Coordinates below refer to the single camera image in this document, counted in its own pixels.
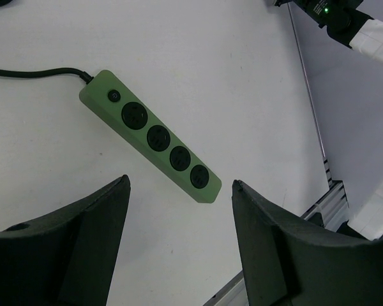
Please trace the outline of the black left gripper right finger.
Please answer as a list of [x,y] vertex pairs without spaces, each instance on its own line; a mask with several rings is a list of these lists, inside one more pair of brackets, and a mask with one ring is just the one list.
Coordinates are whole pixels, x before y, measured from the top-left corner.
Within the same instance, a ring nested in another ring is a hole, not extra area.
[[383,238],[316,226],[240,180],[232,209],[250,305],[383,305]]

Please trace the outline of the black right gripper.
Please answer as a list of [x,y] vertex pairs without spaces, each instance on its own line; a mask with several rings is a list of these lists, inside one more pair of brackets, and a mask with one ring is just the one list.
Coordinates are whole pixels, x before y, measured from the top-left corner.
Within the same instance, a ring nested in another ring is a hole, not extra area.
[[273,6],[280,7],[283,4],[294,3],[311,17],[320,27],[324,27],[327,22],[333,21],[336,17],[343,15],[346,9],[356,9],[361,2],[358,0],[344,1],[317,1],[317,0],[293,0],[293,1],[273,1]]

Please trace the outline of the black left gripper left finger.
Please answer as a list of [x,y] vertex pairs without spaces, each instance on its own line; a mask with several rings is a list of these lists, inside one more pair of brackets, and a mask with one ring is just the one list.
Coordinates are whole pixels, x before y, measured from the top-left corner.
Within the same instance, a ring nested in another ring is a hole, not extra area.
[[129,199],[122,176],[0,231],[0,305],[105,305]]

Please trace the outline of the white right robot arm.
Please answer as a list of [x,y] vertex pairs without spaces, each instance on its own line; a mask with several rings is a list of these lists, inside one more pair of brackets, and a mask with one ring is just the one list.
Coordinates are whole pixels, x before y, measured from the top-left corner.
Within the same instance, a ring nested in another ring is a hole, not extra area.
[[383,21],[361,1],[272,1],[286,6],[322,151],[343,182],[349,227],[383,237]]

